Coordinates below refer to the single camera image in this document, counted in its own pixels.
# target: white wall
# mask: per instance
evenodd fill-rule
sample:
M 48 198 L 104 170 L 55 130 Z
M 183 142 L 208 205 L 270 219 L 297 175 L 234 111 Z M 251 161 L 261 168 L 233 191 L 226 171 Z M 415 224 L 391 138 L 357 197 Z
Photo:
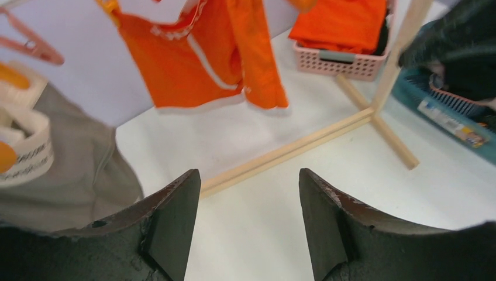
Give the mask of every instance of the white wall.
M 175 22 L 186 0 L 120 0 L 125 12 Z M 265 0 L 273 36 L 288 29 L 297 12 L 285 0 Z M 90 115 L 120 125 L 152 106 L 146 87 L 111 21 L 93 0 L 30 0 L 12 12 L 59 50 L 56 67 L 0 49 L 0 60 L 20 60 L 44 74 Z M 23 40 L 0 16 L 2 36 Z

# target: pink basket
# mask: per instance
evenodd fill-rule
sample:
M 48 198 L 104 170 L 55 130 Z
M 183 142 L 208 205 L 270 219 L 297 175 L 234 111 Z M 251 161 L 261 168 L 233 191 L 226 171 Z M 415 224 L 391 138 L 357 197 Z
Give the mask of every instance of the pink basket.
M 294 43 L 298 70 L 317 74 L 336 76 L 340 73 L 351 79 L 373 81 L 389 55 L 394 29 L 394 16 L 396 14 L 397 0 L 389 0 L 390 27 L 389 39 L 384 55 L 371 56 L 366 54 L 353 54 L 305 48 Z

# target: orange clothing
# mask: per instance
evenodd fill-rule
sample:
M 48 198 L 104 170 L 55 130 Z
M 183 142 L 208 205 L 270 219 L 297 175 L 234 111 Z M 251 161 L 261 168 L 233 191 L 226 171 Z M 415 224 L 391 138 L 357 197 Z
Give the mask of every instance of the orange clothing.
M 109 14 L 155 107 L 238 102 L 243 94 L 262 109 L 288 107 L 261 0 L 199 0 L 171 25 L 124 14 L 113 4 Z
M 386 12 L 387 0 L 318 0 L 298 16 L 289 37 L 303 47 L 372 54 Z

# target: wooden rack leg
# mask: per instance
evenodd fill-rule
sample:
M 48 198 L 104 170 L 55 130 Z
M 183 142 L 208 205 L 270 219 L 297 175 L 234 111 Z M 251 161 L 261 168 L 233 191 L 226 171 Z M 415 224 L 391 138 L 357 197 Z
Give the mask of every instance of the wooden rack leg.
M 392 87 L 399 75 L 398 59 L 402 48 L 409 44 L 416 36 L 418 30 L 422 26 L 422 22 L 430 10 L 434 0 L 412 0 L 408 7 L 407 14 L 403 19 L 403 23 L 398 32 L 398 37 L 392 46 L 389 58 L 384 67 L 384 72 L 379 80 L 374 99 L 371 106 L 376 111 L 375 115 L 380 114 L 384 104 L 386 103 Z
M 363 109 L 370 106 L 367 99 L 363 97 L 357 88 L 355 88 L 343 74 L 339 74 L 336 77 L 336 82 L 347 94 L 350 100 L 356 105 L 356 107 Z M 412 170 L 419 165 L 419 160 L 391 130 L 386 122 L 384 122 L 380 115 L 374 114 L 371 123 L 408 169 Z
M 304 138 L 289 143 L 279 149 L 273 150 L 265 155 L 255 158 L 239 167 L 228 170 L 213 179 L 202 183 L 200 198 L 205 198 L 224 190 L 240 181 L 255 176 L 271 167 L 281 164 L 296 157 L 312 148 L 329 142 L 347 132 L 350 132 L 371 121 L 374 111 L 371 108 L 364 110 L 337 123 L 312 133 Z

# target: teal basket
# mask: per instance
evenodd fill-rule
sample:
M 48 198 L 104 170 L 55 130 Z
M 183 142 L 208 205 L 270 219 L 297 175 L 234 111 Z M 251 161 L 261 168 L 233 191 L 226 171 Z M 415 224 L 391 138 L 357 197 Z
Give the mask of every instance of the teal basket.
M 402 70 L 393 87 L 393 96 L 412 112 L 496 165 L 496 133 L 434 99 L 429 89 L 413 83 L 412 77 L 418 81 L 427 79 L 428 84 L 429 74 L 421 70 Z

